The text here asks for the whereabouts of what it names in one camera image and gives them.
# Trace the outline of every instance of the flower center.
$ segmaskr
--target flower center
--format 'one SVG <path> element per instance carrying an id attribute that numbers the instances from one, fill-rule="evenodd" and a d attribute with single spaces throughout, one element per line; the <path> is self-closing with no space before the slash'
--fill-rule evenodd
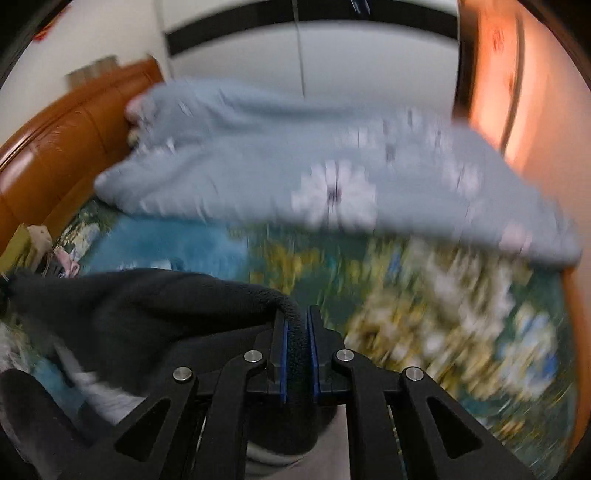
<path id="1" fill-rule="evenodd" d="M 326 192 L 326 204 L 333 205 L 335 203 L 340 203 L 343 197 L 343 192 L 338 187 L 329 187 L 328 191 Z"/>

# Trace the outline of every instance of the brown leather headboard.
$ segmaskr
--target brown leather headboard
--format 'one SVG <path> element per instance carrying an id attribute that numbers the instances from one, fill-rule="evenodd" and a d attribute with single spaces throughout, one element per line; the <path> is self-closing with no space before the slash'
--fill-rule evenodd
<path id="1" fill-rule="evenodd" d="M 61 234 L 96 175 L 129 153 L 125 105 L 162 79 L 154 59 L 113 70 L 52 103 L 0 148 L 0 252 L 21 223 Z"/>

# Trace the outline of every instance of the black horizontal band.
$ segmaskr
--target black horizontal band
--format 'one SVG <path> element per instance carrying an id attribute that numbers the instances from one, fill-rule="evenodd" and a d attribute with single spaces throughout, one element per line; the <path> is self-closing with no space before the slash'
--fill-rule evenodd
<path id="1" fill-rule="evenodd" d="M 365 20 L 402 25 L 457 40 L 457 17 L 399 0 L 298 0 L 300 22 Z M 291 0 L 265 0 L 203 17 L 166 35 L 168 52 L 178 55 L 205 42 L 251 28 L 293 22 Z"/>

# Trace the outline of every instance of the bed sheet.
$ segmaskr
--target bed sheet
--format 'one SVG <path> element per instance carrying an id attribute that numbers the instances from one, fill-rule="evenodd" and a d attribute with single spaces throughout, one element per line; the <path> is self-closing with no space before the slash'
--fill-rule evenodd
<path id="1" fill-rule="evenodd" d="M 58 244 L 82 275 L 201 272 L 318 304 L 376 364 L 424 368 L 539 478 L 566 457 L 577 387 L 558 271 L 419 238 L 131 217 L 96 199 Z"/>

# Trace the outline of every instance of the metal screw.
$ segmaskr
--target metal screw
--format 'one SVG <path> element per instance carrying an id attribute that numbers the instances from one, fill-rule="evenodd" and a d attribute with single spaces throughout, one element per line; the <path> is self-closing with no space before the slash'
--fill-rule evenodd
<path id="1" fill-rule="evenodd" d="M 421 370 L 419 367 L 408 367 L 404 371 L 404 374 L 409 380 L 412 380 L 413 382 L 418 382 L 425 376 L 425 373 L 423 373 L 423 370 Z"/>
<path id="2" fill-rule="evenodd" d="M 244 360 L 251 364 L 255 364 L 262 360 L 262 353 L 260 353 L 258 350 L 249 350 L 244 354 Z"/>
<path id="3" fill-rule="evenodd" d="M 338 358 L 341 362 L 350 362 L 353 358 L 355 358 L 355 354 L 351 350 L 347 350 L 343 348 L 336 352 L 336 358 Z"/>
<path id="4" fill-rule="evenodd" d="M 173 372 L 173 378 L 178 383 L 188 382 L 189 380 L 191 380 L 192 376 L 193 376 L 193 372 L 191 371 L 191 369 L 189 367 L 178 367 Z"/>

